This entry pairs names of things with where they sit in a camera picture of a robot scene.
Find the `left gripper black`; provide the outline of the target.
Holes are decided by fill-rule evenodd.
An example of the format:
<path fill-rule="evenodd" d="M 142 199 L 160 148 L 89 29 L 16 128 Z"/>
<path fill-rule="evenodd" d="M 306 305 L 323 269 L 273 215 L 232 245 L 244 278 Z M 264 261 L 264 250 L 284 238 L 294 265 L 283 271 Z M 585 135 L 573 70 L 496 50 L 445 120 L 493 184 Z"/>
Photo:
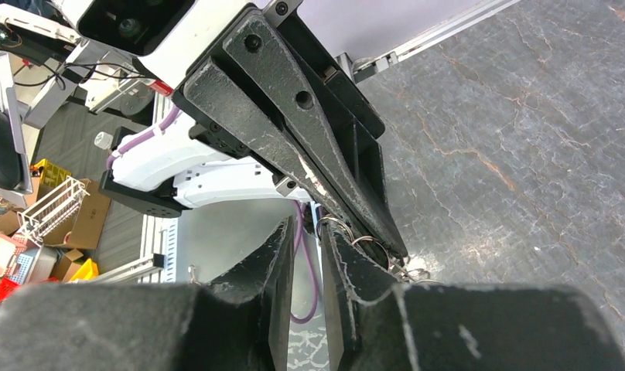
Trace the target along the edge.
<path fill-rule="evenodd" d="M 384 124 L 296 5 L 177 1 L 171 37 L 173 101 L 215 150 L 178 178 L 180 199 L 316 200 L 407 255 L 384 191 Z"/>

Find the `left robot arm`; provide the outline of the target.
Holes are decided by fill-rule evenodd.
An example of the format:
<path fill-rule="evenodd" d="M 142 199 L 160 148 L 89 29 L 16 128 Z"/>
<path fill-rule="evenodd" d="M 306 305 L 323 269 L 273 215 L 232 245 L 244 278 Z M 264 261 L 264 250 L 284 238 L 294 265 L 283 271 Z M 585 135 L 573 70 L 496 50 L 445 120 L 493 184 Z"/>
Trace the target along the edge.
<path fill-rule="evenodd" d="M 131 55 L 173 110 L 120 139 L 103 190 L 157 217 L 235 199 L 318 202 L 379 264 L 408 251 L 389 210 L 384 123 L 300 2 L 94 1 L 78 29 Z"/>

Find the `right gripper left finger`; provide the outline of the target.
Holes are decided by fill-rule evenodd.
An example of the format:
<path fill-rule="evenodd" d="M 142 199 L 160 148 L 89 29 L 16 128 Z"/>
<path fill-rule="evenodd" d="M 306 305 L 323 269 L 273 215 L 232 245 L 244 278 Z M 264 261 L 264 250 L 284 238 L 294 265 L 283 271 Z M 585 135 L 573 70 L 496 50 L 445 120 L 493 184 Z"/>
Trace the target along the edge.
<path fill-rule="evenodd" d="M 206 284 L 29 284 L 0 304 L 0 370 L 284 370 L 295 221 Z"/>

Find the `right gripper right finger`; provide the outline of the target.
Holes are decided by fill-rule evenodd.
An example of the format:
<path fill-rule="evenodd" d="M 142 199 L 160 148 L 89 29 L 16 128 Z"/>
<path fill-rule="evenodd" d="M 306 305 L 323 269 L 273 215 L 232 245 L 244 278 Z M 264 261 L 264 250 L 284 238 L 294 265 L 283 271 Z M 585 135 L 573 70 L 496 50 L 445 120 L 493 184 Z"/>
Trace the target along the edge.
<path fill-rule="evenodd" d="M 591 299 L 565 285 L 409 284 L 319 232 L 333 370 L 625 370 Z"/>

